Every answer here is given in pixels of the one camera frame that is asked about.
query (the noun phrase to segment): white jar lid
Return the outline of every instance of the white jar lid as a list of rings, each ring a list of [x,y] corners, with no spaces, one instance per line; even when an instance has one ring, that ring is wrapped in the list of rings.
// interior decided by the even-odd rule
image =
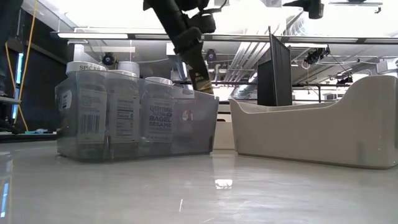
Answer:
[[[139,64],[136,62],[123,61],[118,63],[118,70],[129,71],[140,75]]]
[[[161,78],[161,77],[148,77],[145,78],[145,80],[152,81],[152,82],[157,82],[165,85],[173,85],[173,81],[166,79],[166,78]]]
[[[69,62],[67,64],[67,75],[69,75],[72,72],[78,72],[84,70],[106,71],[106,68],[104,66],[91,62]]]
[[[134,78],[139,78],[139,75],[133,73],[133,72],[129,72],[129,71],[124,71],[124,70],[109,70],[109,72],[114,72],[114,73],[119,73],[122,75],[127,75],[130,77],[134,77]]]

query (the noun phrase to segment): jar label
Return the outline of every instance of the jar label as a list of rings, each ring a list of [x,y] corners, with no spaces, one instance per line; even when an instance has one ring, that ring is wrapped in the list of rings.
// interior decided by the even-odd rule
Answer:
[[[77,134],[79,143],[104,142],[106,98],[106,92],[79,89]]]
[[[111,142],[133,142],[139,139],[139,98],[131,95],[109,95],[109,136]]]
[[[72,91],[68,90],[65,93],[63,93],[61,101],[62,101],[61,109],[62,110],[69,109],[70,105],[72,104]]]
[[[173,101],[149,98],[145,104],[144,137],[152,142],[170,142],[173,128]]]

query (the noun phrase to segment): black monitor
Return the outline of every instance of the black monitor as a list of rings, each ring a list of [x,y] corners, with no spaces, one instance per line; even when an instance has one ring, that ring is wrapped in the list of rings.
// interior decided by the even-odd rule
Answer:
[[[292,105],[290,50],[270,35],[271,60],[259,65],[257,103],[263,106]]]

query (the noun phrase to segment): barcode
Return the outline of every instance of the barcode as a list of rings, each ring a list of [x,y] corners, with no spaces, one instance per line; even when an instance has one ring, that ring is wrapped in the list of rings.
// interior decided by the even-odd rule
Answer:
[[[100,116],[91,114],[82,114],[80,117],[80,133],[99,133]]]
[[[67,105],[68,105],[67,100],[64,99],[64,100],[62,101],[62,109],[65,109],[65,108],[67,107]]]

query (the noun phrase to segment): glossy floor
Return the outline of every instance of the glossy floor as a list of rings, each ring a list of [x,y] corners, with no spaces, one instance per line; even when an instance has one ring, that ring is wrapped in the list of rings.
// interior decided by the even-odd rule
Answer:
[[[233,152],[82,164],[58,157],[54,142],[0,151],[14,164],[2,172],[0,223],[398,223],[398,169]]]

